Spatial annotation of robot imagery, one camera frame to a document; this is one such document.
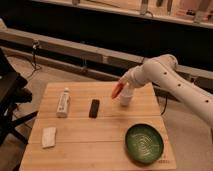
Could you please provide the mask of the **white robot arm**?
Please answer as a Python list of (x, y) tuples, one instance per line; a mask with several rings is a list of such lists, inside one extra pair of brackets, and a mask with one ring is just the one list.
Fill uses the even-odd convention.
[(119, 80), (140, 88), (149, 82), (168, 90), (213, 129), (213, 95), (176, 73), (178, 61), (173, 55), (161, 55), (129, 69)]

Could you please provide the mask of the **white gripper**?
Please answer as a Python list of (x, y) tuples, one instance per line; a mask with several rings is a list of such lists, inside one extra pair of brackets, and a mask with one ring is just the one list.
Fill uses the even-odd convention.
[(119, 83), (122, 85), (129, 84), (131, 87), (136, 87), (136, 82), (133, 79), (133, 70), (129, 69), (120, 79)]

